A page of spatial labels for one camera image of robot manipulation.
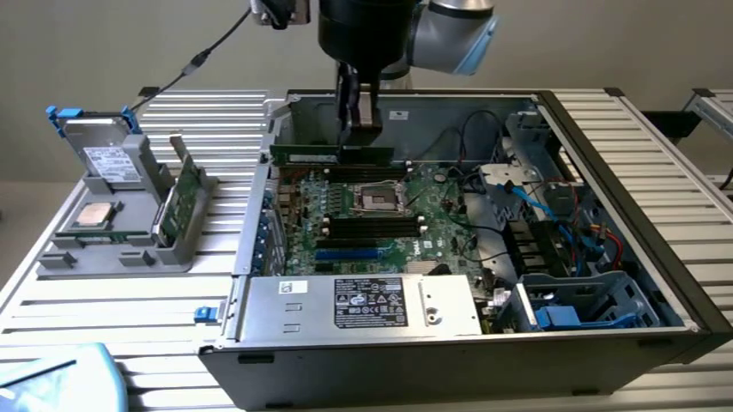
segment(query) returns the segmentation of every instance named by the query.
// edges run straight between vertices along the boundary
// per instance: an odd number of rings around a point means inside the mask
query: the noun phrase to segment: black ram slot
[[[317,240],[318,249],[370,249],[377,247],[374,239],[322,239]]]
[[[402,167],[337,167],[332,169],[329,181],[334,183],[372,183],[384,180],[402,180],[408,170]]]
[[[414,217],[364,217],[333,219],[329,225],[333,239],[417,238],[420,223]]]

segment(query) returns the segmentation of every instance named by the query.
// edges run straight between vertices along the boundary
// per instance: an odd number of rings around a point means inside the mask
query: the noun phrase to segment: green circuit board
[[[386,181],[361,184],[329,183],[328,175],[321,171],[306,172],[298,179],[281,186],[281,193],[289,192],[286,218],[287,257],[286,275],[312,276],[317,274],[349,275],[376,273],[420,273],[421,268],[433,264],[446,264],[454,274],[469,277],[482,274],[481,263],[472,262],[460,256],[452,246],[456,238],[460,245],[466,242],[473,233],[448,219],[448,213],[441,208],[441,200],[450,186],[450,180],[438,183],[436,175],[448,176],[448,170],[438,165],[422,165],[409,175],[406,181]],[[389,190],[396,192],[405,206],[401,212],[365,212],[358,206],[358,194],[369,190]],[[304,208],[309,209],[304,217]],[[378,258],[369,260],[332,260],[333,270],[318,271],[317,242],[326,236],[321,232],[325,215],[333,217],[376,217],[376,216],[417,216],[425,218],[428,227],[421,237],[378,239]]]

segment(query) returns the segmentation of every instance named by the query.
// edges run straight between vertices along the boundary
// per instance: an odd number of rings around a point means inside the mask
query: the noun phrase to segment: warning label
[[[334,280],[334,323],[340,329],[408,326],[402,278]]]
[[[134,161],[130,160],[123,148],[85,148],[85,152],[109,183],[141,182]]]

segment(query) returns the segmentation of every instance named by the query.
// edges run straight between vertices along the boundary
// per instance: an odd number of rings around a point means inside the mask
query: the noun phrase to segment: robotic arm
[[[251,3],[262,25],[310,22],[310,0]],[[338,64],[340,145],[368,146],[382,133],[382,79],[406,76],[412,66],[476,73],[496,22],[490,0],[320,0],[318,43]]]

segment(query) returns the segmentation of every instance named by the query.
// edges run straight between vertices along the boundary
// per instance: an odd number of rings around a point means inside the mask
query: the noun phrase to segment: gray wall
[[[417,71],[417,86],[619,86],[644,108],[680,107],[693,87],[733,88],[731,0],[496,4],[504,19],[481,72]],[[46,106],[118,109],[177,74],[243,8],[243,0],[0,0],[0,179],[77,179]],[[333,67],[316,24],[285,33],[247,24],[182,87],[332,87]],[[719,157],[725,168],[732,156]]]

